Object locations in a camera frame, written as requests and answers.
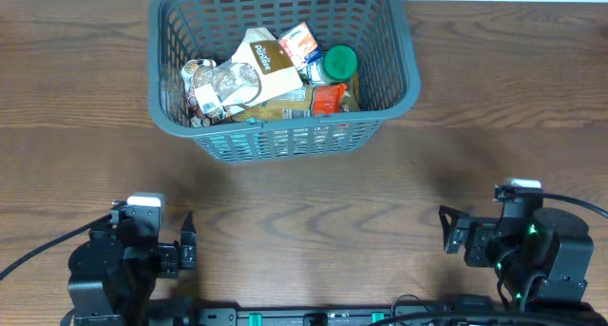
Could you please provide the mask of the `gold foil food bag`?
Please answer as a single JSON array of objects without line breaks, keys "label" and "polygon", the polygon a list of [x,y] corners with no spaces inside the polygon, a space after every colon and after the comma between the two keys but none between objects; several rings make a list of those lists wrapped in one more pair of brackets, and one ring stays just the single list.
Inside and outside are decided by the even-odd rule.
[{"label": "gold foil food bag", "polygon": [[346,82],[338,82],[323,71],[322,62],[318,59],[300,72],[302,80],[313,86],[313,116],[360,111],[358,72],[355,71]]}]

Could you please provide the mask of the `orange pasta packet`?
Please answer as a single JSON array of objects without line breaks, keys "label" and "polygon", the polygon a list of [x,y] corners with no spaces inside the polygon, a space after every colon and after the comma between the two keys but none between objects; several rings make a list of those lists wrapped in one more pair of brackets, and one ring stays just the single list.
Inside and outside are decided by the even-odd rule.
[{"label": "orange pasta packet", "polygon": [[305,85],[260,105],[247,108],[233,115],[232,120],[244,122],[255,119],[268,122],[339,113],[340,102],[347,88],[345,84],[331,86]]}]

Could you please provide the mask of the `white brown snack pouch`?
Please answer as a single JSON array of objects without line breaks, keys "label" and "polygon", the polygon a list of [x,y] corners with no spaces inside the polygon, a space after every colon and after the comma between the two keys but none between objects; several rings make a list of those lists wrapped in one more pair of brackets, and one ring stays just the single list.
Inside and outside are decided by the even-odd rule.
[{"label": "white brown snack pouch", "polygon": [[217,124],[303,86],[287,52],[266,28],[247,29],[227,61],[193,59],[180,76],[193,127]]}]

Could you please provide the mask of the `green lid jar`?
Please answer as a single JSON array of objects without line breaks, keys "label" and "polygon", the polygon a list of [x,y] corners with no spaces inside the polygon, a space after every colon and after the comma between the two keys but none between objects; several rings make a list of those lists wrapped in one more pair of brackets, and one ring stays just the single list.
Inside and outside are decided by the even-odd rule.
[{"label": "green lid jar", "polygon": [[358,68],[355,52],[343,45],[330,48],[320,59],[319,73],[323,83],[339,84],[350,80]]}]

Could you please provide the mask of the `grey plastic basket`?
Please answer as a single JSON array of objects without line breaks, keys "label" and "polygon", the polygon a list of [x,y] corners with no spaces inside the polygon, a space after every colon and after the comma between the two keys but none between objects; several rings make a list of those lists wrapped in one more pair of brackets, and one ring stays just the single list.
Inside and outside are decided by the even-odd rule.
[{"label": "grey plastic basket", "polygon": [[225,163],[345,152],[415,104],[403,0],[151,0],[148,108]]}]

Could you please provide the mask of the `Kleenex tissue multipack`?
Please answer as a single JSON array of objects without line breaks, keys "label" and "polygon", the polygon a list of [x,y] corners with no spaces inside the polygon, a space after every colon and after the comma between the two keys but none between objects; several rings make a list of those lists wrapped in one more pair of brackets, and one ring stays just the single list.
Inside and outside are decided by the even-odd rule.
[{"label": "Kleenex tissue multipack", "polygon": [[297,70],[304,69],[323,56],[320,46],[305,22],[285,31],[279,37],[278,42],[287,52]]}]

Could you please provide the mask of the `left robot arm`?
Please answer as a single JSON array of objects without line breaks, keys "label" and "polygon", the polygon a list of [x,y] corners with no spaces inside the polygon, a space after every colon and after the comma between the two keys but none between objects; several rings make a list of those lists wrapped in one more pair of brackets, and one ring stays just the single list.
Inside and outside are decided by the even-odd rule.
[{"label": "left robot arm", "polygon": [[69,257],[67,290],[73,308],[63,325],[195,325],[190,297],[150,297],[159,278],[197,269],[198,237],[188,213],[180,239],[159,241],[164,195],[135,193],[115,201],[88,227],[89,241]]}]

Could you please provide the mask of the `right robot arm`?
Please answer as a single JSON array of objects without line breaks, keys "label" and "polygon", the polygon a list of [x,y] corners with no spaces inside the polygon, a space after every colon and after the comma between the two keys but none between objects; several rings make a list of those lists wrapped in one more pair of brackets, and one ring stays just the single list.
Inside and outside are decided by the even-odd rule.
[{"label": "right robot arm", "polygon": [[545,207],[546,199],[607,215],[590,202],[547,193],[528,179],[494,187],[494,201],[503,205],[498,218],[472,217],[444,205],[438,211],[445,252],[464,247],[468,266],[493,268],[522,312],[533,303],[579,304],[587,287],[594,253],[589,225],[570,212]]}]

